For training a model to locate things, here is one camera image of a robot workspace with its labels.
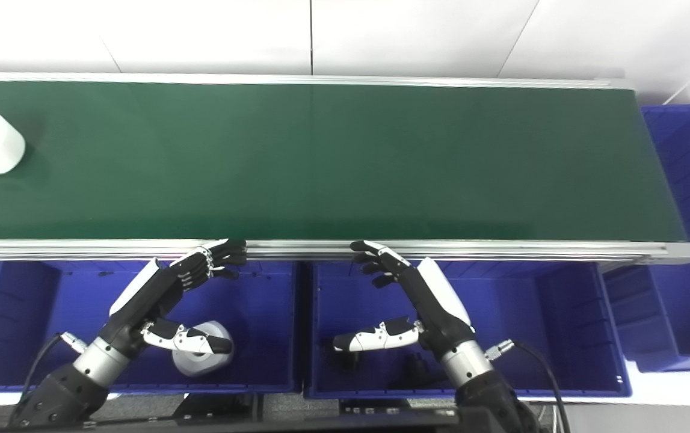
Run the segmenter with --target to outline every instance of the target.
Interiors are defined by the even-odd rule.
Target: tape roll
[[[231,340],[230,333],[218,321],[208,321],[194,327],[199,331],[214,335],[215,337],[227,338]],[[233,342],[232,352],[229,354],[194,354],[193,352],[173,351],[171,356],[177,370],[185,376],[194,378],[206,373],[213,372],[217,368],[226,366],[232,361],[232,354],[235,353],[235,343]]]

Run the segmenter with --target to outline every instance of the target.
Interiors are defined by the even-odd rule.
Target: black cable
[[[32,366],[29,367],[29,373],[26,374],[26,379],[23,381],[23,390],[21,391],[21,398],[19,398],[19,402],[23,400],[23,397],[25,397],[26,393],[29,392],[29,386],[32,384],[32,378],[34,376],[34,371],[37,370],[37,365],[40,364],[40,361],[42,361],[43,357],[48,354],[48,352],[51,351],[51,349],[56,345],[56,343],[61,341],[61,334],[53,334],[50,340],[45,342],[42,348],[40,348],[40,351],[37,352],[37,356],[34,357],[34,362],[32,363]]]
[[[561,417],[562,429],[564,430],[564,433],[571,433],[570,420],[567,418],[567,411],[564,410],[564,401],[561,399],[561,390],[559,389],[559,383],[556,381],[556,376],[553,375],[553,370],[550,368],[550,365],[548,365],[548,362],[540,354],[540,352],[536,351],[529,345],[526,345],[523,342],[516,342],[516,340],[513,340],[513,346],[516,348],[520,348],[522,351],[525,351],[526,353],[530,354],[532,357],[537,359],[537,361],[539,361],[540,364],[542,364],[542,367],[545,370],[546,375],[548,375],[550,386],[553,387],[553,395],[556,396],[556,407],[559,408],[559,416]]]

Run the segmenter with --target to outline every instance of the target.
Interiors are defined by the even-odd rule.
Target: blue storage bin
[[[595,263],[439,262],[462,299],[479,343],[488,348],[507,338],[537,348],[553,366],[565,396],[625,397],[630,387],[620,354],[603,282]],[[316,263],[313,269],[310,398],[419,398],[454,395],[451,385],[391,389],[405,378],[403,365],[421,353],[419,345],[362,354],[358,370],[342,368],[342,354],[331,340],[337,334],[376,326],[401,316],[416,318],[403,290],[371,285],[358,265]],[[553,395],[545,371],[534,359],[513,350],[494,361],[521,396]]]
[[[20,392],[35,354],[56,332],[87,343],[109,308],[144,263],[126,261],[0,262],[0,392]],[[235,343],[231,364],[188,378],[171,352],[147,348],[112,392],[291,392],[294,375],[295,263],[249,262],[238,280],[208,280],[185,293],[168,318],[193,326],[216,320]],[[34,383],[77,355],[57,345]]]
[[[690,105],[642,113],[690,239]],[[690,370],[690,263],[619,269],[606,288],[623,352],[639,370]]]

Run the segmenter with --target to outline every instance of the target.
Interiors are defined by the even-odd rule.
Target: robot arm
[[[205,244],[165,268],[151,260],[110,309],[98,336],[72,364],[59,367],[25,394],[9,427],[87,420],[106,401],[108,387],[147,346],[196,353],[230,353],[230,340],[165,320],[182,299],[212,277],[235,279],[227,264],[244,264],[246,243],[221,239]]]
[[[410,324],[407,318],[393,319],[373,329],[339,335],[334,350],[368,351],[419,342],[443,365],[457,389],[458,406],[487,409],[504,431],[537,431],[532,412],[491,366],[490,357],[498,356],[498,351],[481,350],[465,307],[435,261],[425,258],[415,268],[389,247],[372,241],[355,241],[351,248],[357,252],[353,261],[364,263],[364,274],[379,273],[372,281],[375,287],[399,283],[418,320]]]

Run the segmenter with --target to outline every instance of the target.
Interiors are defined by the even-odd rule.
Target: robotic finger
[[[218,276],[235,280],[237,273],[224,268],[227,264],[246,263],[246,243],[243,239],[219,239],[219,241],[193,249],[190,253],[171,263],[182,280],[184,291],[192,290],[208,278]]]
[[[194,354],[229,354],[232,352],[232,342],[227,338],[210,335],[194,327],[188,328],[183,324],[165,319],[144,324],[141,335],[148,345],[169,351],[185,351]]]
[[[413,345],[419,338],[417,324],[408,321],[408,316],[395,318],[367,327],[350,334],[334,337],[334,350],[337,352],[377,351]]]

